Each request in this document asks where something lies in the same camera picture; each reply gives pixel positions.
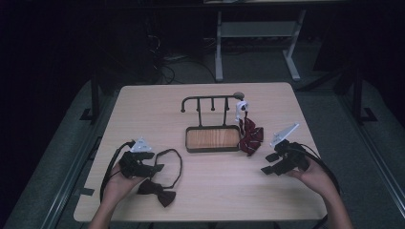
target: table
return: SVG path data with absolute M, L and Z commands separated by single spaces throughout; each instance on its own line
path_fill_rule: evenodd
M 245 101 L 249 103 L 248 117 L 258 127 L 265 129 L 265 140 L 259 150 L 251 157 L 242 151 L 187 153 L 185 130 L 190 126 L 198 126 L 199 119 L 194 102 L 187 102 L 185 113 L 181 112 L 182 100 L 194 95 L 228 95 L 236 92 L 245 94 Z M 228 125 L 237 125 L 234 111 L 238 101 L 229 99 Z M 215 104 L 218 109 L 212 112 L 210 100 L 201 101 L 203 125 L 223 123 L 224 113 L 219 108 L 224 103 L 216 100 Z M 80 196 L 75 219 L 92 219 L 99 205 L 99 187 L 115 150 L 124 142 L 139 137 L 149 143 L 154 153 L 174 148 L 181 154 L 182 175 L 174 188 L 177 196 L 168 207 L 163 208 L 155 195 L 136 195 L 136 187 L 118 205 L 113 220 L 320 219 L 326 214 L 326 209 L 319 195 L 294 178 L 266 176 L 261 171 L 261 168 L 269 165 L 265 157 L 273 153 L 269 146 L 273 134 L 294 122 L 300 123 L 300 126 L 288 140 L 306 144 L 317 152 L 309 127 L 288 83 L 124 87 L 84 186 L 95 191 L 91 196 Z M 160 157 L 160 163 L 164 163 L 165 167 L 153 180 L 171 185 L 179 171 L 179 159 L 175 154 L 166 155 Z
M 238 2 L 246 4 L 258 3 L 321 3 L 335 1 L 308 1 L 308 0 L 204 0 L 205 4 L 235 4 Z M 218 12 L 217 23 L 217 50 L 215 52 L 215 79 L 223 81 L 223 62 L 221 55 L 221 38 L 222 37 L 270 37 L 282 36 L 290 37 L 291 41 L 288 47 L 283 50 L 283 57 L 286 60 L 289 73 L 294 81 L 301 80 L 301 76 L 295 67 L 292 59 L 292 54 L 300 34 L 304 17 L 306 14 L 305 8 L 302 8 L 294 21 L 277 21 L 277 22 L 224 22 L 222 21 L 222 13 Z

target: slatted wooden base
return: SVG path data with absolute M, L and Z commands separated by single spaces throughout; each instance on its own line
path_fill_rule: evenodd
M 239 151 L 239 127 L 189 127 L 185 147 L 189 153 Z

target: black ribbon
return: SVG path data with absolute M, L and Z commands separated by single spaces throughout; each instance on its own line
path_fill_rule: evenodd
M 165 190 L 165 189 L 172 189 L 172 188 L 175 186 L 176 182 L 179 180 L 179 178 L 180 178 L 180 176 L 181 176 L 181 170 L 182 170 L 182 159 L 181 159 L 181 156 L 180 156 L 180 154 L 179 154 L 176 150 L 174 150 L 174 149 L 168 149 L 168 150 L 165 150 L 165 151 L 163 151 L 163 152 L 158 153 L 158 154 L 156 155 L 155 165 L 158 164 L 158 157 L 159 157 L 159 156 L 165 155 L 165 154 L 167 154 L 167 153 L 169 153 L 169 152 L 174 152 L 174 153 L 176 153 L 176 154 L 178 155 L 179 159 L 180 159 L 180 171 L 179 171 L 179 175 L 178 175 L 178 177 L 176 178 L 176 180 L 173 182 L 173 184 L 172 184 L 171 186 L 168 186 L 168 187 L 163 187 L 163 186 L 161 186 L 161 184 L 159 184 L 159 183 L 152 182 L 151 179 L 152 179 L 153 176 L 151 176 L 151 177 L 149 177 L 148 179 L 145 179 L 145 181 L 143 181 L 143 182 L 141 183 L 141 185 L 139 186 L 139 189 L 138 189 L 138 194 L 140 194 L 140 195 L 149 195 L 149 194 L 155 194 L 155 195 L 157 195 L 157 196 L 158 196 L 158 200 L 159 200 L 159 202 L 161 203 L 161 205 L 163 205 L 163 207 L 167 207 L 167 206 L 168 206 L 170 203 L 172 203 L 173 200 L 175 199 L 175 197 L 176 197 L 176 192 L 174 192 L 174 191 L 164 191 L 164 190 Z
M 145 179 L 138 189 L 138 194 L 148 195 L 155 194 L 163 207 L 169 206 L 176 197 L 176 192 L 164 191 L 160 184 L 152 182 L 150 179 Z

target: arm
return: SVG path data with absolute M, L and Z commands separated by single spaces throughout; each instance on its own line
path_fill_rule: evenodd
M 118 203 L 124 199 L 137 184 L 144 180 L 144 177 L 126 178 L 122 173 L 118 172 L 119 169 L 119 164 L 116 164 L 111 171 L 111 175 L 113 176 L 105 187 L 104 199 L 101 201 L 100 206 L 93 216 L 89 229 L 108 228 Z
M 314 160 L 308 157 L 307 160 L 309 161 L 309 167 L 305 172 L 292 170 L 287 175 L 301 180 L 312 191 L 322 197 L 328 211 L 328 225 L 330 228 L 353 228 L 342 198 L 339 196 L 333 182 Z

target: dark red bow tie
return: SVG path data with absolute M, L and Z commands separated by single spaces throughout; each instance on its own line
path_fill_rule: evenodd
M 239 141 L 238 148 L 246 152 L 247 156 L 252 156 L 262 145 L 264 129 L 263 127 L 256 127 L 256 124 L 247 118 L 247 113 L 245 113 L 245 125 L 244 122 L 239 119 L 239 127 L 241 129 L 241 135 L 243 135 L 244 138 Z
M 138 194 L 142 195 L 149 195 L 155 194 L 158 196 L 158 200 L 163 205 L 163 207 L 167 207 L 176 197 L 176 192 L 173 191 L 164 191 L 163 187 L 158 184 L 152 182 L 150 179 L 145 179 L 141 183 L 138 189 Z

